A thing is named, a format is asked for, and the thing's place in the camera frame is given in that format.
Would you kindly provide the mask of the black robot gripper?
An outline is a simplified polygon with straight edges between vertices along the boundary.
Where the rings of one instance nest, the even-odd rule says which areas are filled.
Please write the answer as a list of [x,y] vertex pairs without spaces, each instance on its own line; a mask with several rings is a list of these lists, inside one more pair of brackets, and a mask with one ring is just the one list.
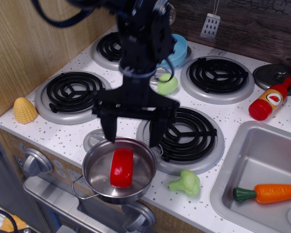
[[137,73],[121,70],[122,85],[116,89],[95,91],[92,113],[101,119],[105,137],[114,143],[117,117],[151,120],[149,146],[157,146],[167,130],[180,103],[156,93],[150,87],[150,78],[156,70]]

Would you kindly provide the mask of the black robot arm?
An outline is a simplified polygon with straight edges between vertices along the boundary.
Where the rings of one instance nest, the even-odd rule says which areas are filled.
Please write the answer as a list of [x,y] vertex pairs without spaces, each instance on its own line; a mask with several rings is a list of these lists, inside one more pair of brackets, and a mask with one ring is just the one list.
[[122,85],[93,93],[93,113],[100,118],[105,137],[115,141],[118,117],[145,119],[151,122],[149,145],[158,145],[179,108],[179,102],[157,94],[149,84],[157,64],[174,51],[171,6],[165,0],[74,0],[72,4],[85,10],[105,7],[116,14]]

